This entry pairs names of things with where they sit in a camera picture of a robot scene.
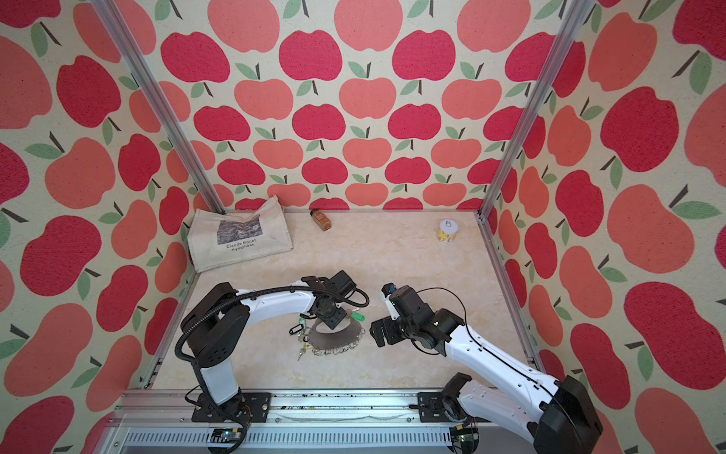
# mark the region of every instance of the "apple wallpaper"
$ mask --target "apple wallpaper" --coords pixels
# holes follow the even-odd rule
[[[547,372],[590,390],[599,454],[726,452],[724,6],[596,4],[585,71],[565,61],[543,146],[489,212]]]
[[[154,365],[199,202],[89,3],[3,1],[0,54],[0,453],[89,454]]]
[[[277,195],[298,210],[479,208],[568,6],[139,4],[155,35],[129,25],[222,204],[253,209]],[[584,70],[584,58],[583,49],[572,52],[572,71]],[[577,79],[558,81],[559,95]],[[159,131],[137,93],[134,118]],[[528,153],[543,141],[542,130]],[[171,176],[192,187],[176,153],[166,160]]]

